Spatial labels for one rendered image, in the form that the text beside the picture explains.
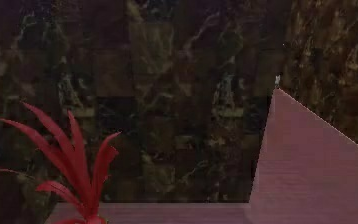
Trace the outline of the red house plant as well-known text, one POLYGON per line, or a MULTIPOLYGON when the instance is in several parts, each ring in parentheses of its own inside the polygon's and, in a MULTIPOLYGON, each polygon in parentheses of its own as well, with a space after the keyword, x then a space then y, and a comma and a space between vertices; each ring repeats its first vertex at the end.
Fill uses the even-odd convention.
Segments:
POLYGON ((71 204, 81 216, 81 219, 64 219, 54 224, 109 224, 109 220, 99 214, 100 197, 103 186, 110 176, 110 165, 119 155, 119 151, 110 141, 119 136, 120 132, 112 133, 103 140, 96 154, 92 173, 89 173, 83 134, 74 114, 70 110, 67 111, 71 131, 71 136, 68 137, 43 110, 26 102, 23 102, 23 105, 53 135, 58 145, 49 143, 37 130, 23 123, 3 118, 0 118, 0 121, 25 134, 74 189, 71 191, 55 180, 44 180, 37 185, 36 191, 58 195, 71 204))

